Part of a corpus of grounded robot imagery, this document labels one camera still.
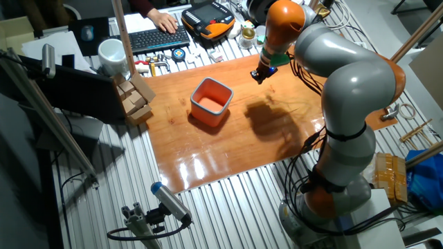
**person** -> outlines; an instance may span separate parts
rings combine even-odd
[[[140,12],[143,17],[148,17],[163,32],[174,34],[178,28],[177,20],[167,13],[159,12],[148,0],[129,0],[129,3]]]

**white mug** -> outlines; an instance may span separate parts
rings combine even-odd
[[[129,72],[123,43],[118,39],[107,39],[98,47],[98,57],[105,73],[114,76],[122,73],[126,76]]]

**orange wooden tabletop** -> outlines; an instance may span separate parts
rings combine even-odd
[[[293,76],[289,65],[262,85],[250,72],[252,55],[178,73],[145,78],[157,94],[147,127],[161,180],[177,193],[298,153],[305,139],[323,127],[320,96]],[[205,77],[229,86],[234,97],[221,125],[192,117],[190,96]],[[324,83],[325,78],[315,77]],[[367,118],[373,129],[396,123]]]

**person's hand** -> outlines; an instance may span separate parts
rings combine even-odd
[[[157,9],[152,9],[147,13],[155,25],[161,28],[163,31],[168,31],[171,34],[175,33],[175,30],[179,28],[177,26],[177,20],[169,14],[160,13]]]

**keyboard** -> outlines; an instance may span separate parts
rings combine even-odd
[[[111,38],[120,39],[120,35]],[[129,40],[134,54],[180,48],[188,46],[190,43],[188,34],[183,26],[179,26],[175,34],[170,34],[157,29],[130,33]]]

